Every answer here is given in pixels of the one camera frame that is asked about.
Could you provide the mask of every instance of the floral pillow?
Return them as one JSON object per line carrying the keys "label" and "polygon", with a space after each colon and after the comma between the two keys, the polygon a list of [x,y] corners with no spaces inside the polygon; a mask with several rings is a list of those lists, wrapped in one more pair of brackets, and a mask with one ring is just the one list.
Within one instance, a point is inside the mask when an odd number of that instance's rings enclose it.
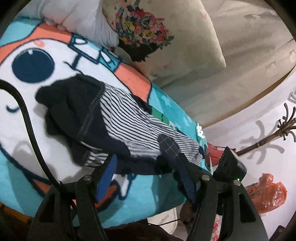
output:
{"label": "floral pillow", "polygon": [[115,52],[150,80],[226,66],[200,0],[103,0],[102,6],[119,35]]}

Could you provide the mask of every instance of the white bedsheet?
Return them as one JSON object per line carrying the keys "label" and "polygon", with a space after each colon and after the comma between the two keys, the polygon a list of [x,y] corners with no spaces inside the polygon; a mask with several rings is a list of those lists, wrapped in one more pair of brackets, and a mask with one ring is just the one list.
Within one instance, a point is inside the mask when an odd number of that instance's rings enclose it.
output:
{"label": "white bedsheet", "polygon": [[155,81],[195,121],[208,126],[252,99],[296,63],[296,43],[264,0],[202,0],[212,19],[226,69],[207,78],[191,72]]}

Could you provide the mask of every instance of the white wall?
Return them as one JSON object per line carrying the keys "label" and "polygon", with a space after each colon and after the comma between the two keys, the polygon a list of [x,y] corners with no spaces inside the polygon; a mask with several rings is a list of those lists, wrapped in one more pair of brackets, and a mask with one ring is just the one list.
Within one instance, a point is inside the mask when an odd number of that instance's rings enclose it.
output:
{"label": "white wall", "polygon": [[[213,145],[241,150],[261,140],[275,130],[276,121],[286,115],[283,101],[288,98],[295,86],[296,73],[252,106],[206,128],[204,132],[207,141]],[[286,103],[291,113],[296,102]],[[242,182],[244,186],[257,182],[262,173],[271,173],[274,175],[274,182],[281,181],[287,188],[287,200],[284,205],[262,217],[270,237],[279,225],[288,224],[296,210],[296,143],[293,136],[289,135],[286,141],[283,141],[283,138],[273,140],[243,155],[241,159],[247,167],[247,175]]]}

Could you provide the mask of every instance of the plastic bag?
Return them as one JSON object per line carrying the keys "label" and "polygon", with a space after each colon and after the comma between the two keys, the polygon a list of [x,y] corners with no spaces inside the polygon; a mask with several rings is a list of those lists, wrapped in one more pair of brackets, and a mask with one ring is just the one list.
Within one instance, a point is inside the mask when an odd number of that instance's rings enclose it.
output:
{"label": "plastic bag", "polygon": [[270,212],[286,201],[285,186],[281,182],[273,183],[273,180],[272,174],[263,173],[259,182],[247,190],[259,214]]}
{"label": "plastic bag", "polygon": [[222,216],[216,214],[211,241],[217,241],[219,239],[221,226],[222,226]]}
{"label": "plastic bag", "polygon": [[210,156],[211,156],[211,161],[212,161],[212,165],[216,166],[219,164],[220,158],[224,152],[225,147],[223,146],[214,146],[211,143],[207,143],[208,148],[209,148],[209,152],[210,152]]}

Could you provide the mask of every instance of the blanket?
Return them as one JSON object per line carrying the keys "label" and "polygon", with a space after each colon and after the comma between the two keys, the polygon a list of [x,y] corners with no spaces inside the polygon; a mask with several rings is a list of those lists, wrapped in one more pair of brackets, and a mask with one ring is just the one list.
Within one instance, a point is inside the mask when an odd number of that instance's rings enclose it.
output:
{"label": "blanket", "polygon": [[[196,139],[204,150],[200,166],[209,162],[201,127],[162,90],[111,51],[85,38],[40,20],[16,19],[0,39],[0,78],[14,85],[27,105],[37,142],[54,176],[64,183],[77,181],[93,169],[76,165],[62,137],[48,136],[46,107],[35,101],[36,91],[77,73],[90,75],[139,96],[171,125]],[[34,155],[20,109],[8,93],[0,92],[0,202],[34,216],[50,188]],[[114,175],[104,199],[96,205],[102,226],[126,224],[182,204],[172,174]]]}

